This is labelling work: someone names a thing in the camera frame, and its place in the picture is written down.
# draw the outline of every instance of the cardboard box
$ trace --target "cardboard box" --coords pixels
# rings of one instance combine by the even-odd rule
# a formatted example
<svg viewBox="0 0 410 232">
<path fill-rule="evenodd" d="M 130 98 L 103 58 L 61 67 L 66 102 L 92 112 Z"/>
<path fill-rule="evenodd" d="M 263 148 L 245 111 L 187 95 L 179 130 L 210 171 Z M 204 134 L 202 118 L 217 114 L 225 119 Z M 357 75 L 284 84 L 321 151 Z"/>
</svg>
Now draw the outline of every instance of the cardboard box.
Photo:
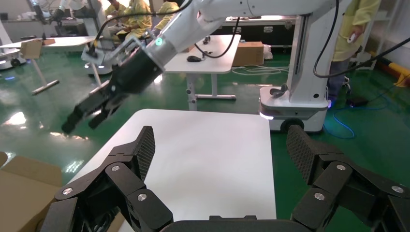
<svg viewBox="0 0 410 232">
<path fill-rule="evenodd" d="M 27 42 L 21 43 L 20 52 L 23 54 L 22 58 L 24 59 L 38 59 L 41 54 L 41 47 L 43 45 L 55 44 L 54 39 L 35 39 Z"/>
<path fill-rule="evenodd" d="M 195 48 L 195 45 L 191 45 L 187 49 L 183 50 L 182 52 L 190 52 L 194 48 Z"/>
<path fill-rule="evenodd" d="M 262 42 L 239 43 L 232 66 L 263 64 L 264 45 Z"/>
<path fill-rule="evenodd" d="M 2 167 L 6 162 L 0 152 L 0 231 L 38 232 L 61 188 L 61 169 L 21 156 Z M 118 232 L 123 222 L 118 213 L 108 232 Z"/>
</svg>

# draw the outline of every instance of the blue led light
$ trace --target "blue led light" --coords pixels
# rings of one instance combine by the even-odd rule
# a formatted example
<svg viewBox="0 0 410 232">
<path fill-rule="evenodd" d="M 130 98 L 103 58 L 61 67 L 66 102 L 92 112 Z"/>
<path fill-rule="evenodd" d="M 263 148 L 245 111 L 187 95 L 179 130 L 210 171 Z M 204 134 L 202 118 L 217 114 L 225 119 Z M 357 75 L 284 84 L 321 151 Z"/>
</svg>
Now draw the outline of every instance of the blue led light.
<svg viewBox="0 0 410 232">
<path fill-rule="evenodd" d="M 155 44 L 157 46 L 161 46 L 162 45 L 162 38 L 157 38 L 157 40 L 155 41 Z"/>
</svg>

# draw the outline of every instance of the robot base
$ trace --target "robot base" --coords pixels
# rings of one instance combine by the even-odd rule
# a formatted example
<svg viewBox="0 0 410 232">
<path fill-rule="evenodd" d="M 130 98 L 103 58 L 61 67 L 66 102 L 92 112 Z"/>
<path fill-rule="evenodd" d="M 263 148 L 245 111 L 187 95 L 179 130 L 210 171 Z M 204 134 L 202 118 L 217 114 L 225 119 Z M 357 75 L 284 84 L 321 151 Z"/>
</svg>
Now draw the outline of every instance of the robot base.
<svg viewBox="0 0 410 232">
<path fill-rule="evenodd" d="M 280 87 L 263 87 L 260 90 L 260 115 L 269 120 L 271 131 L 287 132 L 291 125 L 300 125 L 304 131 L 319 133 L 322 131 L 326 117 L 327 100 L 319 103 L 291 103 L 289 91 L 277 99 L 270 95 L 270 89 Z"/>
<path fill-rule="evenodd" d="M 84 68 L 87 70 L 87 74 L 89 76 L 94 76 L 94 72 L 92 70 L 92 67 L 91 67 L 90 63 L 85 64 Z M 96 68 L 97 68 L 98 75 L 110 74 L 113 71 L 111 66 L 105 67 L 105 66 L 97 66 L 96 65 Z"/>
<path fill-rule="evenodd" d="M 4 54 L 0 59 L 2 59 L 2 61 L 0 61 L 0 70 L 14 68 L 26 63 L 26 60 L 20 57 L 19 52 L 16 55 Z"/>
</svg>

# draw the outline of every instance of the computer mouse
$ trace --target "computer mouse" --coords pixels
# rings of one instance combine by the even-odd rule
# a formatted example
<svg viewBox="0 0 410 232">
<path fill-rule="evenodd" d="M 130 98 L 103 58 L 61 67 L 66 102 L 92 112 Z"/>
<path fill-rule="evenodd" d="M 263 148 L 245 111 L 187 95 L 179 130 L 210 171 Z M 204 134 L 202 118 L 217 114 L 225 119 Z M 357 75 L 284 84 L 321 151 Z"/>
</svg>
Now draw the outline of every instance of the computer mouse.
<svg viewBox="0 0 410 232">
<path fill-rule="evenodd" d="M 196 57 L 196 56 L 189 56 L 189 57 L 187 57 L 187 61 L 188 62 L 201 62 L 202 59 L 199 58 L 199 57 Z"/>
</svg>

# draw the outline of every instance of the green epoxy floor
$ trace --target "green epoxy floor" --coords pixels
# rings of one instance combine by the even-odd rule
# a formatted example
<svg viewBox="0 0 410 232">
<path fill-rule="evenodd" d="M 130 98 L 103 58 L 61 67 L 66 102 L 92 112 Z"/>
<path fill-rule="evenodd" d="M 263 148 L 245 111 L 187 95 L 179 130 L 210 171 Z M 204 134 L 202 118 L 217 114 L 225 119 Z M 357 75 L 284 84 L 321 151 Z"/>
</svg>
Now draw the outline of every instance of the green epoxy floor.
<svg viewBox="0 0 410 232">
<path fill-rule="evenodd" d="M 266 65 L 286 66 L 289 63 L 289 56 L 274 55 L 274 58 L 276 61 L 269 61 Z M 0 71 L 3 75 L 0 78 L 0 150 L 10 156 L 17 154 L 59 166 L 64 184 L 134 112 L 144 108 L 188 110 L 184 75 L 164 75 L 161 83 L 151 85 L 141 96 L 131 97 L 112 119 L 96 130 L 90 130 L 83 123 L 67 137 L 61 134 L 60 126 L 74 105 L 96 87 L 95 81 L 85 73 L 79 54 L 49 54 L 43 56 L 38 64 L 48 81 L 60 80 L 59 85 L 38 96 L 31 96 L 31 91 L 41 85 L 32 65 Z M 369 99 L 395 82 L 394 78 L 379 71 L 357 71 L 350 77 L 353 92 Z M 220 75 L 219 92 L 235 94 L 237 101 L 200 100 L 198 109 L 256 114 L 259 88 L 263 85 L 281 85 L 286 78 L 285 73 L 274 76 Z M 196 91 L 210 93 L 209 76 L 204 75 L 197 81 Z M 386 96 L 389 105 L 384 110 L 354 110 L 338 115 L 354 129 L 356 139 L 340 140 L 327 133 L 313 138 L 334 144 L 357 164 L 410 186 L 410 90 L 394 88 Z M 344 99 L 345 95 L 341 94 L 336 107 L 342 107 Z M 369 107 L 383 107 L 385 104 L 386 100 L 380 98 Z M 340 136 L 349 136 L 349 132 L 333 120 L 332 114 L 333 111 L 330 111 L 327 115 L 327 128 Z M 286 135 L 272 133 L 271 142 L 277 215 L 278 218 L 289 219 L 292 209 L 308 187 L 286 152 Z M 339 209 L 328 231 L 361 232 L 369 229 L 352 213 Z"/>
</svg>

